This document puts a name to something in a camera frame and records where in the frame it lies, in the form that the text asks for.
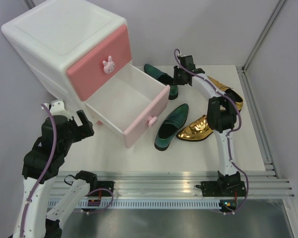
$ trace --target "cabinet top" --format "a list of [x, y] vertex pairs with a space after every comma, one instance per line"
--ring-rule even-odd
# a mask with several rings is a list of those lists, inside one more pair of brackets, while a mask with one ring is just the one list
[[77, 60], [126, 20], [85, 0], [48, 0], [2, 26], [8, 39], [46, 61]]

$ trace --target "white table surface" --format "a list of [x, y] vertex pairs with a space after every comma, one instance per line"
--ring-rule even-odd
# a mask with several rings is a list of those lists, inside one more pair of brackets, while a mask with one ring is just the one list
[[[158, 66], [158, 68], [173, 76], [172, 66]], [[201, 68], [207, 75], [233, 88], [244, 98], [234, 65], [204, 65]], [[213, 134], [201, 142], [186, 142], [175, 137], [166, 151], [155, 149], [154, 138], [160, 125], [170, 112], [183, 103], [189, 105], [185, 125], [207, 113], [207, 100], [196, 89], [189, 85], [179, 86], [178, 98], [168, 102], [157, 123], [148, 129], [132, 148], [126, 149], [123, 140], [106, 126], [95, 124], [93, 127], [95, 135], [72, 145], [60, 171], [217, 171], [219, 156]], [[245, 101], [241, 117], [242, 128], [233, 134], [236, 164], [245, 171], [264, 171], [264, 163]]]

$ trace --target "metal bracket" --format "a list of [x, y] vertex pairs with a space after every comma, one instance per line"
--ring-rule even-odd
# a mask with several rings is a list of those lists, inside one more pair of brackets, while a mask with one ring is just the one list
[[[96, 189], [106, 188], [106, 189], [110, 190], [111, 192], [114, 192], [114, 185], [115, 185], [114, 181], [98, 181]], [[99, 195], [98, 192], [94, 192], [91, 195], [89, 195], [88, 197], [98, 197], [98, 195]], [[111, 197], [110, 193], [107, 191], [102, 191], [101, 196], [102, 197]]]
[[246, 195], [245, 183], [243, 181], [238, 186], [226, 189], [224, 193], [217, 181], [203, 181], [201, 186], [197, 185], [196, 187], [201, 189], [203, 197], [235, 197], [235, 192], [238, 197]]

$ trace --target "pink drawer front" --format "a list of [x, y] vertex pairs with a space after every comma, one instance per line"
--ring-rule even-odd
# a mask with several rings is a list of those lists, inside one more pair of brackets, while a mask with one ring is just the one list
[[156, 118], [167, 107], [169, 91], [170, 86], [167, 85], [124, 131], [123, 137], [126, 148], [130, 148], [156, 122]]
[[[105, 73], [103, 61], [108, 61], [109, 56], [115, 67]], [[127, 26], [122, 25], [73, 64], [66, 74], [79, 98], [86, 101], [131, 59]]]

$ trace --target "open drawer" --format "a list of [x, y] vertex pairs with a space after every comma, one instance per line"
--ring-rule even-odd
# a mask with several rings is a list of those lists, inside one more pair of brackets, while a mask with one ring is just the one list
[[126, 64], [87, 100], [90, 113], [130, 148], [166, 108], [170, 86]]

